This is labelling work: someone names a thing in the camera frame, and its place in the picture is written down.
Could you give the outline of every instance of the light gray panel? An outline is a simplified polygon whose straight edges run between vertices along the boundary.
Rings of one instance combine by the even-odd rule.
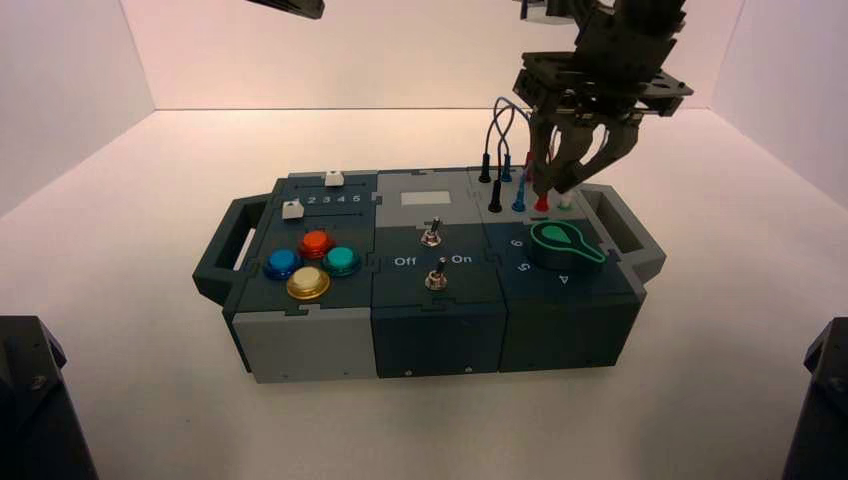
[[[450,192],[450,203],[402,205],[402,193],[436,191]],[[377,177],[377,195],[382,197],[377,205],[378,228],[416,226],[423,229],[425,222],[433,217],[439,217],[445,225],[480,223],[465,170],[381,173]]]
[[[536,204],[536,200],[538,200],[539,197],[533,192],[533,187],[529,183],[524,185],[524,212],[518,213],[513,211],[512,204],[515,202],[518,194],[518,187],[521,185],[521,171],[522,167],[510,168],[512,181],[501,183],[501,205],[503,206],[503,211],[500,213],[492,213],[489,211],[489,202],[492,201],[492,183],[480,183],[477,179],[480,176],[479,169],[472,169],[468,171],[467,175],[468,181],[471,185],[471,194],[474,198],[474,202],[477,204],[477,210],[479,211],[484,223],[522,222],[530,224],[533,223],[533,220],[531,219],[549,218],[554,220],[576,220],[586,216],[583,214],[581,206],[576,201],[572,202],[571,208],[560,209],[560,195],[554,189],[551,189],[550,192],[548,192],[548,203],[550,204],[550,209],[547,212],[537,212],[533,209],[533,205]],[[497,169],[492,168],[491,176],[493,180],[496,173]]]
[[[377,376],[370,308],[301,309],[308,313],[236,314],[233,327],[257,382]]]
[[[748,0],[713,99],[718,114],[843,207],[846,22],[844,1]]]
[[[686,2],[666,63],[697,86],[684,108],[707,106],[741,1]],[[571,50],[577,36],[575,25],[520,21],[514,0],[325,3],[316,22],[244,0],[124,0],[162,108],[490,109],[515,83],[523,52]],[[404,137],[422,136],[416,122]],[[349,126],[321,129],[336,142],[329,132]],[[448,135],[428,154],[465,142]],[[385,148],[384,132],[362,138]]]

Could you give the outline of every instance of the blue button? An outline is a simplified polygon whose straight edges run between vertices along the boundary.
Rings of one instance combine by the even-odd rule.
[[[303,266],[298,254],[291,250],[275,250],[265,263],[265,276],[271,280],[286,280],[295,270]]]

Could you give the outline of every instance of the white backdrop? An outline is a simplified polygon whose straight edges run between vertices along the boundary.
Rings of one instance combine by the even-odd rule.
[[[487,107],[524,51],[575,26],[528,24],[511,0],[326,0],[314,22],[245,0],[123,0],[157,108]],[[741,0],[689,0],[668,70],[712,98]]]
[[[119,0],[0,0],[0,215],[152,111]]]
[[[748,0],[715,110],[848,207],[848,3]]]

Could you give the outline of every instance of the white label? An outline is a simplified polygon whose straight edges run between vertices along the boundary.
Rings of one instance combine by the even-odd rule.
[[[442,190],[438,192],[401,192],[400,205],[449,205],[450,192]]]

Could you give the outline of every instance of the toggle switch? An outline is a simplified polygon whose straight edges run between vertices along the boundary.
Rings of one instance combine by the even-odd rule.
[[[424,286],[429,290],[439,291],[448,287],[448,277],[445,276],[445,265],[448,260],[445,257],[439,259],[435,270],[431,270],[424,279]]]
[[[438,247],[442,243],[442,237],[439,235],[439,226],[442,224],[442,221],[439,220],[439,217],[433,217],[433,223],[430,224],[430,228],[424,231],[424,235],[421,235],[421,245],[425,247]]]

